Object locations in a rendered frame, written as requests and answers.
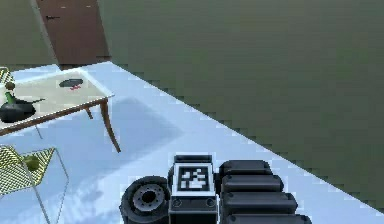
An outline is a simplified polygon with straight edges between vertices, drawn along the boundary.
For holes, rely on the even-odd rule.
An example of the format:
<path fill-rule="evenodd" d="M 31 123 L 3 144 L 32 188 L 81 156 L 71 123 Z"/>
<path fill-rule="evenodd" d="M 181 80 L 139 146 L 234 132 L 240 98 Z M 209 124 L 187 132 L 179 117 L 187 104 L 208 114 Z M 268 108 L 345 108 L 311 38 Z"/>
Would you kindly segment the black dish with red base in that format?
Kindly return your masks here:
<path fill-rule="evenodd" d="M 70 90 L 77 90 L 80 88 L 83 80 L 81 78 L 71 78 L 63 80 L 59 83 L 61 88 L 69 88 Z"/>

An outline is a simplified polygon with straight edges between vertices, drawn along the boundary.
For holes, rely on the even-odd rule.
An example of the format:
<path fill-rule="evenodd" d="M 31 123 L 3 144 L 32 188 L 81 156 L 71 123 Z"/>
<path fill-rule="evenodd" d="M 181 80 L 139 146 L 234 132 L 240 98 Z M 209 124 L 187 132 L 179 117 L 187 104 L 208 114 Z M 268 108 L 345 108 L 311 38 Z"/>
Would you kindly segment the green bottle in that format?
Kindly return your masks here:
<path fill-rule="evenodd" d="M 13 94 L 13 90 L 15 88 L 15 84 L 13 82 L 7 82 L 5 84 L 6 92 L 5 97 L 9 104 L 13 104 L 15 102 L 15 96 Z"/>

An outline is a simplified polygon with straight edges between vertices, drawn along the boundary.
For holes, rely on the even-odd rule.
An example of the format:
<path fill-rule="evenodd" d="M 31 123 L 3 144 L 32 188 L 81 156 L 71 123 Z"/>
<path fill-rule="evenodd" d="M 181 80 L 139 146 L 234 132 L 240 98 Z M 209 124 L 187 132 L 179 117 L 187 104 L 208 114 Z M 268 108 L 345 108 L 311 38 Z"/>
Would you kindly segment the black frying pan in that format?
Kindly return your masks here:
<path fill-rule="evenodd" d="M 37 103 L 38 101 L 34 100 L 28 102 L 16 99 L 14 103 L 6 102 L 0 106 L 0 120 L 3 123 L 15 123 L 26 120 L 36 113 L 34 103 Z"/>

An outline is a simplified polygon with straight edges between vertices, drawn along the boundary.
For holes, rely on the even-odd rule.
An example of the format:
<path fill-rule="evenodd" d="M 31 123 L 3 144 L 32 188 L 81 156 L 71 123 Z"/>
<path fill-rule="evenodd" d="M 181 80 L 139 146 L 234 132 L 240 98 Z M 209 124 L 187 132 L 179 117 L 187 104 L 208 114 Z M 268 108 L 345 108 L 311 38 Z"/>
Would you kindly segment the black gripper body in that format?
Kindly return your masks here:
<path fill-rule="evenodd" d="M 167 179 L 145 176 L 124 192 L 119 206 L 124 224 L 168 224 L 170 192 Z"/>

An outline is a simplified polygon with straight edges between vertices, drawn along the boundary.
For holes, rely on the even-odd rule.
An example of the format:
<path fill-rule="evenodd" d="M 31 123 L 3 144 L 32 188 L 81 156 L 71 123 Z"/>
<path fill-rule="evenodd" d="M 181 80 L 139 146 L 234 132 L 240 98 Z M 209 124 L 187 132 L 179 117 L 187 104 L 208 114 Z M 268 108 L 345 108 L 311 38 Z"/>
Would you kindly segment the brown room door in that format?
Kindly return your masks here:
<path fill-rule="evenodd" d="M 35 0 L 61 67 L 111 59 L 97 0 Z M 46 20 L 45 16 L 61 18 Z"/>

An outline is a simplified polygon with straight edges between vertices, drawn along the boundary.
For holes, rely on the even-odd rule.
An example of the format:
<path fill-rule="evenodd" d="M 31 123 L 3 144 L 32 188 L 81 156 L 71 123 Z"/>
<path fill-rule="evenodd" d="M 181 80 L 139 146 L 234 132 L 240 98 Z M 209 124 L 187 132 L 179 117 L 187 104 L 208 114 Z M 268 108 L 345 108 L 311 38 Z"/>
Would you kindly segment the white table with brown legs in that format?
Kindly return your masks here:
<path fill-rule="evenodd" d="M 61 88 L 59 83 L 66 79 L 81 78 L 83 83 L 77 90 Z M 90 109 L 94 106 L 100 106 L 101 116 L 106 131 L 117 152 L 120 152 L 120 146 L 117 142 L 112 129 L 108 101 L 114 94 L 86 70 L 75 68 L 45 75 L 14 80 L 15 88 L 13 94 L 16 99 L 28 102 L 40 100 L 34 103 L 36 113 L 26 120 L 15 123 L 3 123 L 0 120 L 0 136 L 5 136 L 17 131 L 37 127 L 48 121 L 85 110 L 90 119 L 92 113 Z M 5 97 L 5 84 L 0 84 L 0 106 L 7 102 Z"/>

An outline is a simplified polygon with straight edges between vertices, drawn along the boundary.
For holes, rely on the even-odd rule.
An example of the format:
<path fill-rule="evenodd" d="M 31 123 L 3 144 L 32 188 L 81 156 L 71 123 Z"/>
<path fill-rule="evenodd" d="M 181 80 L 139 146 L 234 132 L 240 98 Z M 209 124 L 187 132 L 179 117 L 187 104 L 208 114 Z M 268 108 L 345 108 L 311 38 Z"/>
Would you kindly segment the green round object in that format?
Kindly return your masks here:
<path fill-rule="evenodd" d="M 34 155 L 26 156 L 24 158 L 24 162 L 26 163 L 28 170 L 31 172 L 39 169 L 39 166 L 40 166 L 39 159 Z"/>

